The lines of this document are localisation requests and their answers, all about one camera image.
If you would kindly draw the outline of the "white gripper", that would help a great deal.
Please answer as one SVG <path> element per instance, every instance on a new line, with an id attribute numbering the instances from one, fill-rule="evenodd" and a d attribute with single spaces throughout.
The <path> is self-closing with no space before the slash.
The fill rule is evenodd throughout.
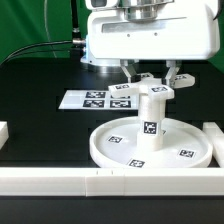
<path id="1" fill-rule="evenodd" d="M 220 49 L 221 0 L 119 0 L 90 11 L 89 50 L 98 59 L 123 59 L 128 82 L 137 75 L 128 59 L 167 60 L 165 84 L 173 85 L 176 60 L 208 59 Z"/>

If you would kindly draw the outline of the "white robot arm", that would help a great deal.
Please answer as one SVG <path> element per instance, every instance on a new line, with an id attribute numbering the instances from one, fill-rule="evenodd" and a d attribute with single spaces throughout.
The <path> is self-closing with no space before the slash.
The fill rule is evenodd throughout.
<path id="1" fill-rule="evenodd" d="M 223 0 L 85 0 L 85 54 L 81 62 L 102 72 L 136 74 L 140 60 L 164 60 L 165 84 L 182 88 L 193 77 L 178 73 L 184 60 L 202 60 L 220 49 L 218 15 Z"/>

